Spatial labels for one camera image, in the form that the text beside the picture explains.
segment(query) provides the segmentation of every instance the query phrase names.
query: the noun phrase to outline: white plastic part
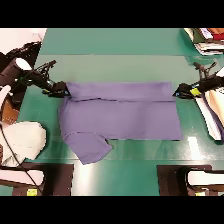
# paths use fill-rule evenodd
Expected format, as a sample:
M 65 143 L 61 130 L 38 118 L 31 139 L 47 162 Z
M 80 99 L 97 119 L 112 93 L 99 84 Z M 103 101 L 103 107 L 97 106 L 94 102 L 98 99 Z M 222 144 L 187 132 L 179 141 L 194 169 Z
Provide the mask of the white plastic part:
M 24 71 L 32 70 L 32 68 L 29 65 L 29 63 L 26 60 L 22 59 L 22 58 L 17 58 L 16 59 L 16 64 Z
M 37 186 L 40 186 L 44 180 L 44 174 L 40 170 L 29 170 L 29 175 L 33 178 Z M 16 183 L 34 185 L 33 181 L 24 171 L 0 170 L 0 179 L 13 181 Z
M 188 183 L 192 186 L 224 184 L 224 174 L 190 171 L 188 173 Z

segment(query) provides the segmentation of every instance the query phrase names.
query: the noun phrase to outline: purple shirt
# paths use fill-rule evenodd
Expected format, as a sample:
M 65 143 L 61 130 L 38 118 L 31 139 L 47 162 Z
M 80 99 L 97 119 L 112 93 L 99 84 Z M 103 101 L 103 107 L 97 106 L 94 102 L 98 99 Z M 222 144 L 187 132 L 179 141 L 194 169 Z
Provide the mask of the purple shirt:
M 83 164 L 112 147 L 106 139 L 181 140 L 171 83 L 67 83 L 59 108 L 62 138 Z

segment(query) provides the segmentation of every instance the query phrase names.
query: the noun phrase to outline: green table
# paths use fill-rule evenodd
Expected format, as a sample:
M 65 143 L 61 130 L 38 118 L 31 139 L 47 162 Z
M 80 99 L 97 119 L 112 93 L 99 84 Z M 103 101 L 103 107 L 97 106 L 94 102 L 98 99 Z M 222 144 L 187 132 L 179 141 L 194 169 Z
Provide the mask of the green table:
M 57 64 L 50 70 L 54 81 L 170 81 L 175 90 L 181 82 L 193 83 L 199 79 L 192 66 L 194 61 L 202 64 L 216 61 L 216 69 L 224 66 L 223 56 L 199 56 L 181 32 L 180 29 L 48 29 L 36 66 L 55 59 Z M 167 34 L 169 38 L 164 43 L 161 36 L 156 38 L 156 33 L 163 37 Z M 224 147 L 208 135 L 194 101 L 177 99 L 183 141 L 110 141 L 113 150 L 102 161 L 85 166 L 61 139 L 57 117 L 60 102 L 42 95 L 35 86 L 29 87 L 18 121 L 37 121 L 47 130 L 48 143 L 35 162 L 75 164 L 72 195 L 158 195 L 158 164 L 199 163 L 224 169 Z M 190 147 L 189 137 L 197 139 L 198 147 Z M 4 189 L 1 194 L 10 194 L 6 192 L 8 188 Z

